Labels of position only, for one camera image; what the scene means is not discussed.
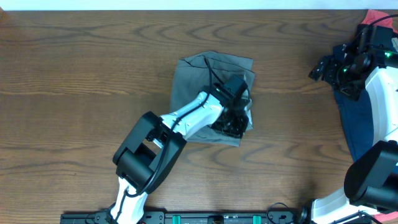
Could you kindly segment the grey shorts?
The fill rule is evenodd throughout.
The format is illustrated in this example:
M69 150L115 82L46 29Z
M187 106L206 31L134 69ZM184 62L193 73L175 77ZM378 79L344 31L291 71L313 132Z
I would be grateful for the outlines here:
M209 73L204 58L222 82L225 83L234 74L239 75L248 84L251 92L256 76L252 71L253 59L214 51L202 52L178 61L170 97L170 112L177 111L193 101L199 92L208 86ZM187 141L238 147L241 140L217 133L210 126L205 126Z

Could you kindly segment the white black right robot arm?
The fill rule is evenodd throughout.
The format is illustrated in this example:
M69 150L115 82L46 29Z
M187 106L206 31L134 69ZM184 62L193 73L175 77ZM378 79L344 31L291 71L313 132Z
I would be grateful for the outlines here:
M397 50L391 28L360 24L309 76L331 85L354 159L342 188L311 202L307 223L367 223L397 211Z

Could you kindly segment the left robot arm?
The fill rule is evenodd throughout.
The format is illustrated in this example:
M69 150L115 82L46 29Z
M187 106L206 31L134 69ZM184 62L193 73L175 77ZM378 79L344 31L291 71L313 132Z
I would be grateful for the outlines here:
M147 196L168 176L188 138L202 128L241 139L249 123L249 97L248 84L233 75L226 82L209 82L177 111L142 115L113 156L119 192L106 221L138 223Z

